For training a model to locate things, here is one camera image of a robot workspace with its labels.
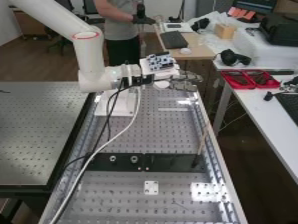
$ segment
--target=mouse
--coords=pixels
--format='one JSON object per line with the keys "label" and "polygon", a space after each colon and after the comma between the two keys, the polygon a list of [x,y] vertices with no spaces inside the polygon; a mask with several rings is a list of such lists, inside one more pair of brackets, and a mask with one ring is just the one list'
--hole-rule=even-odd
{"label": "mouse", "polygon": [[191,54],[191,50],[190,50],[188,48],[182,48],[182,49],[179,50],[179,53],[181,53],[181,54]]}

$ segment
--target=white cable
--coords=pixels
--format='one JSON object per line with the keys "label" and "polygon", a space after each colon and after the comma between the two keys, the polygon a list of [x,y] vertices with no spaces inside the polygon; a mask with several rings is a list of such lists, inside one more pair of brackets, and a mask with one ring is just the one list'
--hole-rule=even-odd
{"label": "white cable", "polygon": [[228,122],[224,127],[222,129],[219,129],[219,131],[222,131],[231,123],[234,123],[235,121],[238,121],[243,116],[246,115],[246,113],[243,113],[239,117],[236,117],[231,122]]}
{"label": "white cable", "polygon": [[215,11],[215,6],[216,6],[216,0],[212,1],[212,7],[211,7],[211,11]]}
{"label": "white cable", "polygon": [[54,217],[53,217],[53,219],[51,219],[51,221],[50,221],[50,223],[49,224],[54,224],[55,223],[55,221],[57,221],[57,219],[58,219],[58,217],[59,217],[59,214],[61,214],[61,212],[62,212],[62,210],[63,210],[63,207],[65,207],[65,205],[66,205],[66,203],[67,203],[67,200],[69,200],[69,198],[70,198],[70,196],[71,196],[71,193],[73,193],[73,191],[75,190],[75,185],[77,185],[77,183],[78,183],[78,181],[79,181],[79,179],[81,179],[81,176],[83,175],[83,172],[85,172],[85,170],[86,170],[86,167],[87,167],[87,165],[89,165],[89,163],[90,163],[90,161],[93,160],[93,158],[94,158],[94,156],[97,155],[97,153],[109,145],[109,143],[110,142],[113,142],[114,140],[115,140],[115,138],[118,138],[118,136],[119,135],[122,135],[122,133],[130,128],[130,126],[131,126],[131,124],[133,124],[133,122],[134,122],[134,120],[135,120],[135,117],[137,117],[137,114],[138,114],[138,109],[139,109],[139,104],[141,104],[141,88],[138,87],[137,88],[137,91],[138,91],[138,100],[137,100],[137,108],[135,108],[135,112],[134,112],[134,115],[133,115],[133,118],[131,118],[131,121],[130,121],[130,123],[129,123],[129,125],[126,126],[126,128],[94,151],[94,153],[90,155],[90,157],[89,157],[89,159],[86,160],[86,162],[85,162],[85,165],[83,165],[83,167],[82,167],[82,169],[81,169],[81,171],[79,171],[79,173],[78,173],[78,175],[77,175],[77,178],[75,178],[75,180],[74,180],[74,182],[73,182],[73,185],[71,185],[71,188],[70,188],[70,190],[67,191],[67,195],[66,195],[66,197],[63,198],[63,201],[62,201],[62,204],[59,205],[59,208],[58,208],[58,210],[57,210],[57,212],[55,212],[55,214],[54,214]]}
{"label": "white cable", "polygon": [[200,155],[200,153],[202,153],[202,148],[204,146],[207,132],[208,132],[208,125],[210,125],[210,121],[207,121],[204,128],[203,128],[203,132],[202,132],[203,134],[202,134],[202,139],[200,139],[196,155]]}
{"label": "white cable", "polygon": [[226,108],[226,111],[238,103],[238,101],[235,100],[234,102],[230,103],[230,105]]}

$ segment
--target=keyboard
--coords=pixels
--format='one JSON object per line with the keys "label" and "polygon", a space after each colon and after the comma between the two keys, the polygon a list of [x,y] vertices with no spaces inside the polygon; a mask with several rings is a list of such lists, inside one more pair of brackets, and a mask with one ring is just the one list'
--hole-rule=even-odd
{"label": "keyboard", "polygon": [[280,94],[276,94],[275,97],[298,126],[298,94],[280,93]]}
{"label": "keyboard", "polygon": [[161,40],[166,49],[179,49],[188,46],[182,34],[178,31],[165,32],[161,34]]}

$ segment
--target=black box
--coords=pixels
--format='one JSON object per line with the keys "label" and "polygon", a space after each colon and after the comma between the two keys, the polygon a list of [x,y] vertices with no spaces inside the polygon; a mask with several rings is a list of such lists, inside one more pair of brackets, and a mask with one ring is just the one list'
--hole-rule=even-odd
{"label": "black box", "polygon": [[270,44],[298,47],[298,14],[270,14],[259,28]]}

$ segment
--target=small white block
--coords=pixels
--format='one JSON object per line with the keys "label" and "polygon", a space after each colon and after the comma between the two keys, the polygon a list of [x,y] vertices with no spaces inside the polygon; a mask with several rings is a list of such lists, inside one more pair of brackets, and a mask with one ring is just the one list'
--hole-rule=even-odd
{"label": "small white block", "polygon": [[145,181],[143,194],[145,195],[158,195],[158,181]]}

